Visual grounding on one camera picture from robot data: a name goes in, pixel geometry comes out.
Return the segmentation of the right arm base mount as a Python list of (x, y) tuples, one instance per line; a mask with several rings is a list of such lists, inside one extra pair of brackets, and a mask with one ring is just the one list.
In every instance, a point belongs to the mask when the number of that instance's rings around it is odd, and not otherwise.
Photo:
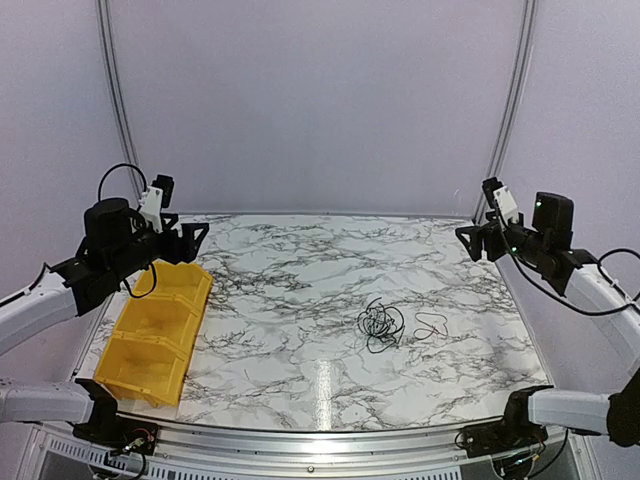
[(502, 421), (463, 427), (454, 439), (468, 458), (490, 456), (500, 479), (527, 479), (546, 450), (545, 427), (511, 428)]

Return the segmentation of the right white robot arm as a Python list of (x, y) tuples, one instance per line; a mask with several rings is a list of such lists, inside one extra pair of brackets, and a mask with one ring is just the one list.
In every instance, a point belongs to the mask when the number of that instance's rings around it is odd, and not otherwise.
[(621, 360), (630, 379), (612, 394), (521, 389), (509, 395), (495, 438), (515, 448), (548, 425), (583, 435), (603, 435), (620, 447), (639, 443), (639, 298), (630, 296), (605, 271), (603, 260), (572, 247), (574, 203), (539, 192), (529, 226), (505, 186), (486, 195), (491, 206), (483, 225), (460, 227), (455, 235), (472, 260), (495, 262), (508, 256), (521, 275), (533, 271), (532, 285), (568, 310), (594, 321)]

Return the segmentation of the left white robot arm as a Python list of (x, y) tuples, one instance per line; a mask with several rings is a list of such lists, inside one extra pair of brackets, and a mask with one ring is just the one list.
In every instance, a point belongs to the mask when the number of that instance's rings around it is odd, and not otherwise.
[[(191, 263), (209, 231), (180, 223), (175, 214), (133, 209), (124, 198), (100, 200), (84, 214), (85, 236), (76, 254), (45, 265), (29, 286), (1, 302), (1, 351), (7, 353), (51, 326), (100, 307), (134, 273), (156, 260)], [(86, 425), (106, 445), (125, 438), (114, 397), (92, 380), (1, 382), (3, 422), (61, 421)]]

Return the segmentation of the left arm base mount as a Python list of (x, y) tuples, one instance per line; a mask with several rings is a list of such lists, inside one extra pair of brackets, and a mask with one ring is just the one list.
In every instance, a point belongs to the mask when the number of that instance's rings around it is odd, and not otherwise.
[(103, 447), (100, 460), (91, 460), (98, 478), (142, 479), (149, 470), (159, 436), (155, 423), (116, 417), (105, 424), (77, 424), (76, 438)]

